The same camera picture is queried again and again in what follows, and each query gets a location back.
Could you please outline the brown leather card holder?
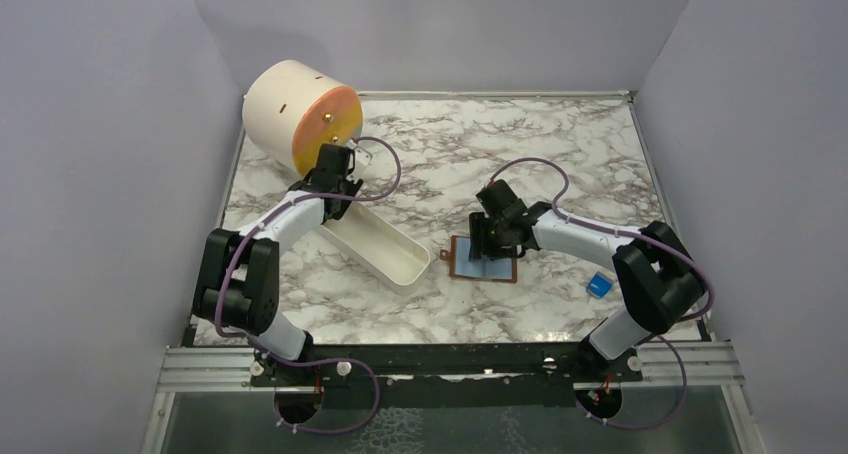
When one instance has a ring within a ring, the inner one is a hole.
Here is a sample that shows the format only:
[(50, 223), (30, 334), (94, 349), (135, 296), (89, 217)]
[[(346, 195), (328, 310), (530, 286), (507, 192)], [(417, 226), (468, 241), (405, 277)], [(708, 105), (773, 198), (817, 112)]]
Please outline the brown leather card holder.
[(439, 259), (448, 264), (451, 278), (480, 282), (515, 284), (518, 280), (516, 259), (471, 258), (471, 239), (452, 236), (448, 249), (441, 249)]

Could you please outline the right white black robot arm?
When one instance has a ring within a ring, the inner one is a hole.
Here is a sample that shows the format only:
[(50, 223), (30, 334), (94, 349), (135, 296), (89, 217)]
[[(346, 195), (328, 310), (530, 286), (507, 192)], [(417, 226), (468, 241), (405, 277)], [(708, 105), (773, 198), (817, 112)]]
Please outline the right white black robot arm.
[(708, 291), (663, 222), (635, 229), (567, 214), (546, 202), (528, 206), (503, 180), (490, 182), (476, 198), (482, 209), (469, 216), (470, 258), (518, 259), (529, 250), (554, 251), (616, 274), (623, 307), (579, 345), (577, 367), (589, 380), (604, 379), (628, 349), (666, 333)]

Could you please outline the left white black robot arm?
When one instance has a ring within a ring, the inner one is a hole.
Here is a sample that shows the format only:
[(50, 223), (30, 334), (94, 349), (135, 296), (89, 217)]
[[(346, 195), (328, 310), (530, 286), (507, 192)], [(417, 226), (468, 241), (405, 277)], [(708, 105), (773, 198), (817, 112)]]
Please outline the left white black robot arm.
[(279, 260), (301, 237), (343, 217), (363, 182), (353, 179), (355, 153), (324, 144), (316, 166), (283, 200), (238, 231), (218, 228), (206, 239), (192, 314), (223, 337), (244, 336), (277, 357), (276, 370), (298, 385), (313, 375), (313, 340), (278, 312)]

